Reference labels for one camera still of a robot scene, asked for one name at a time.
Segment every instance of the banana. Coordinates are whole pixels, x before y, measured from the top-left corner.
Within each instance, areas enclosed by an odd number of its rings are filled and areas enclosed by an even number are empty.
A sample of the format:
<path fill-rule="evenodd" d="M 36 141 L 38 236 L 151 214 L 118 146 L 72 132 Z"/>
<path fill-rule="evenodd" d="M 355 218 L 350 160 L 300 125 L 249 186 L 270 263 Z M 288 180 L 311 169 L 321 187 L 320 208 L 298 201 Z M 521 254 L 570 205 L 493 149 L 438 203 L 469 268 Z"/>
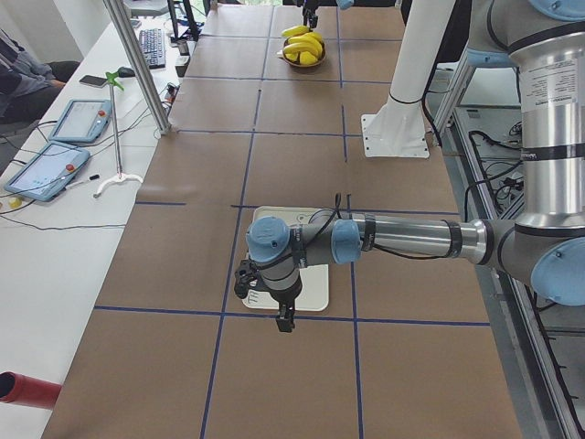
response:
<path fill-rule="evenodd" d="M 309 52 L 301 52 L 301 57 L 299 58 L 299 62 L 302 66 L 312 66 L 316 64 L 319 59 L 314 57 Z"/>
<path fill-rule="evenodd" d="M 321 55 L 323 54 L 323 46 L 315 38 L 307 37 L 307 35 L 309 35 L 309 34 L 300 35 L 298 37 L 290 37 L 288 39 L 288 43 L 289 44 L 294 44 L 294 43 L 312 44 L 317 49 L 317 52 L 318 52 L 317 58 L 321 58 Z"/>
<path fill-rule="evenodd" d="M 314 30 L 312 30 L 311 32 L 307 32 L 304 35 L 316 39 L 317 41 L 319 41 L 319 43 L 323 43 L 323 36 L 319 32 L 315 32 Z"/>
<path fill-rule="evenodd" d="M 299 52 L 289 53 L 284 55 L 284 57 L 286 57 L 290 62 L 296 62 L 299 60 Z"/>
<path fill-rule="evenodd" d="M 303 25 L 289 27 L 288 29 L 284 29 L 282 31 L 282 36 L 285 38 L 294 37 L 296 35 L 306 34 L 310 30 L 311 29 L 308 26 L 303 26 Z"/>
<path fill-rule="evenodd" d="M 314 44 L 311 43 L 292 43 L 288 46 L 284 46 L 282 49 L 282 53 L 284 55 L 288 55 L 290 53 L 297 53 L 297 52 L 309 52 L 311 55 L 319 59 L 319 50 L 315 47 Z"/>

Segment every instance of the white plate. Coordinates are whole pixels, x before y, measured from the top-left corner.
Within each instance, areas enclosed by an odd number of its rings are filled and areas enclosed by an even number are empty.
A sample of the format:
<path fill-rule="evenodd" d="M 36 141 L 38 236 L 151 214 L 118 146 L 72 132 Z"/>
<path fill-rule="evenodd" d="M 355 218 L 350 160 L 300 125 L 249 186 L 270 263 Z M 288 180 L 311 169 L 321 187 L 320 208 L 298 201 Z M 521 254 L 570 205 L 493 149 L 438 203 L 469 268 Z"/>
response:
<path fill-rule="evenodd" d="M 318 209 L 279 208 L 262 206 L 254 210 L 254 220 L 263 217 L 281 218 L 288 225 L 307 224 Z M 329 267 L 316 265 L 301 270 L 303 291 L 295 301 L 297 311 L 323 311 L 329 304 Z M 254 309 L 278 309 L 278 303 L 263 291 L 250 290 L 242 300 L 245 306 Z"/>

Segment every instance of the red cylinder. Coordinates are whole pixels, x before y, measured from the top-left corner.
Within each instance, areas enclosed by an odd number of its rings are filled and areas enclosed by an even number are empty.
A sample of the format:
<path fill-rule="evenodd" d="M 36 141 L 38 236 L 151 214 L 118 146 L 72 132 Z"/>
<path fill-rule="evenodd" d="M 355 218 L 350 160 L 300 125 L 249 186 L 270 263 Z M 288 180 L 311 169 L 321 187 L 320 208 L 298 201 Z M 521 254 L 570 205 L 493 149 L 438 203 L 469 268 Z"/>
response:
<path fill-rule="evenodd" d="M 61 392 L 60 384 L 14 372 L 0 374 L 0 402 L 53 409 Z"/>

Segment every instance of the bowl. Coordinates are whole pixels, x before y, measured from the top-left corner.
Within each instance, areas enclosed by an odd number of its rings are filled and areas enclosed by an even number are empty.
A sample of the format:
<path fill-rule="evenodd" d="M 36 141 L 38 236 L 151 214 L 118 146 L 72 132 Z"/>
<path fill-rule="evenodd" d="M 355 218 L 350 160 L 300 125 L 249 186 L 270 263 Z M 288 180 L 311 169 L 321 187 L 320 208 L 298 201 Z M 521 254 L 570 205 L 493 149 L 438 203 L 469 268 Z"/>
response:
<path fill-rule="evenodd" d="M 284 44 L 282 45 L 282 48 L 286 48 L 288 46 L 288 44 L 289 44 L 289 39 L 286 38 L 284 40 Z M 306 68 L 309 68 L 310 69 L 311 67 L 318 66 L 319 64 L 321 64 L 325 60 L 325 44 L 324 43 L 321 43 L 321 46 L 323 47 L 323 53 L 321 54 L 321 58 L 319 58 L 317 60 L 317 62 L 315 62 L 314 64 L 308 64 L 306 66 L 303 65 L 303 64 L 301 64 L 299 61 L 290 61 L 289 59 L 287 59 L 284 56 L 284 54 L 282 53 L 282 50 L 280 50 L 277 55 L 279 57 L 281 57 L 284 61 L 286 61 L 288 64 L 290 64 L 293 67 L 298 67 L 298 68 L 301 68 L 301 69 L 306 69 Z"/>

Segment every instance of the tablet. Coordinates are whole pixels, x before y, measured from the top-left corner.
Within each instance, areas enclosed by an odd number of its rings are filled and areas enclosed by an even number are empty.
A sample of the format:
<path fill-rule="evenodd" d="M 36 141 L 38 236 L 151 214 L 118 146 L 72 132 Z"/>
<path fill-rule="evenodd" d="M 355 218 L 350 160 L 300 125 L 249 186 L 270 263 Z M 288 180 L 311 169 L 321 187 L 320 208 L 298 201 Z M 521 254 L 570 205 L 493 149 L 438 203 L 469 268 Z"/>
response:
<path fill-rule="evenodd" d="M 39 201 L 50 201 L 75 177 L 90 153 L 49 141 L 38 155 L 5 184 L 4 189 Z"/>
<path fill-rule="evenodd" d="M 49 140 L 74 144 L 89 144 L 105 129 L 112 114 L 112 102 L 104 100 L 69 101 L 58 118 Z"/>

